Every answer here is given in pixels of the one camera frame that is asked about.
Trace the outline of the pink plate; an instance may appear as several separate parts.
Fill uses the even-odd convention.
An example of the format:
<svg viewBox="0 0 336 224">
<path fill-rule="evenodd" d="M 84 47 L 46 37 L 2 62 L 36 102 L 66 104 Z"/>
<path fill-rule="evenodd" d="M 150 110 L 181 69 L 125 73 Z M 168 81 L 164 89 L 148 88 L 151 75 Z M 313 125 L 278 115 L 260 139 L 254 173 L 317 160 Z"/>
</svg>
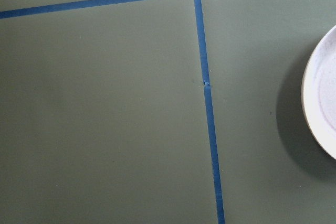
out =
<svg viewBox="0 0 336 224">
<path fill-rule="evenodd" d="M 335 27 L 322 37 L 307 62 L 301 104 L 316 142 L 335 158 Z"/>
</svg>

